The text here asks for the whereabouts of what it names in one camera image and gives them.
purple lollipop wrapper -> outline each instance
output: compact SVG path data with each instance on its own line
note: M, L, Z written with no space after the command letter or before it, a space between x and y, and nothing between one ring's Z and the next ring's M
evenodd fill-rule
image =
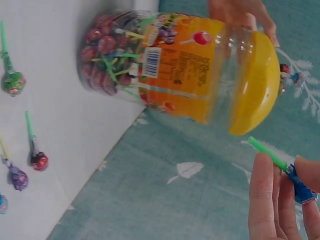
M7 158L3 158L2 161L9 168L10 179L14 188L19 191L24 190L29 183L27 174L18 167L14 166Z

teal fabric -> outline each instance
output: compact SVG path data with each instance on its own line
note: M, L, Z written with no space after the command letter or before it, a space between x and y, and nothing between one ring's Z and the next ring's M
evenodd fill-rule
M303 72L286 82L270 116L250 133L282 159L319 159L320 2L265 2L278 26L279 60ZM162 0L160 11L207 15L205 0ZM145 111L84 186L49 240L248 240L248 191L256 151L230 136ZM302 209L296 206L302 236Z

hand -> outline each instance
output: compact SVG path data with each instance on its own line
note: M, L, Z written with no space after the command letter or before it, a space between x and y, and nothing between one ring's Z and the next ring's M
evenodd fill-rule
M262 0L207 0L209 16L224 23L257 30L257 21L275 47L279 47L276 24L269 16Z
M320 161L298 156L294 165L302 182L320 192ZM294 185L265 153L255 157L249 198L250 240L302 240L296 223ZM303 204L302 212L308 239L320 240L320 212L316 201Z

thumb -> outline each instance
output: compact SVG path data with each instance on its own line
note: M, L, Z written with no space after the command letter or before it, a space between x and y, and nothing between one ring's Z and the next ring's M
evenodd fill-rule
M250 6L250 13L255 16L258 23L263 27L265 34L270 38L275 47L279 47L276 31L277 26L269 16L266 6L261 1L256 1L256 4Z
M311 190L320 193L320 161L310 161L297 156L294 166L300 180Z

white wall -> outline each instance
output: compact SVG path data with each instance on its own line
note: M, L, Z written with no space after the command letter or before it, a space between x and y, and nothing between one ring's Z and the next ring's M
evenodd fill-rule
M27 85L15 98L0 92L0 134L13 162L29 176L22 192L7 183L0 164L0 193L9 201L0 215L2 240L44 240L99 163L132 124L142 107L88 92L76 70L76 49L91 19L101 9L116 8L110 0L0 0L13 66ZM117 0L117 7L141 4ZM143 9L157 8L145 4ZM29 110L40 149L49 168L28 166L24 117Z

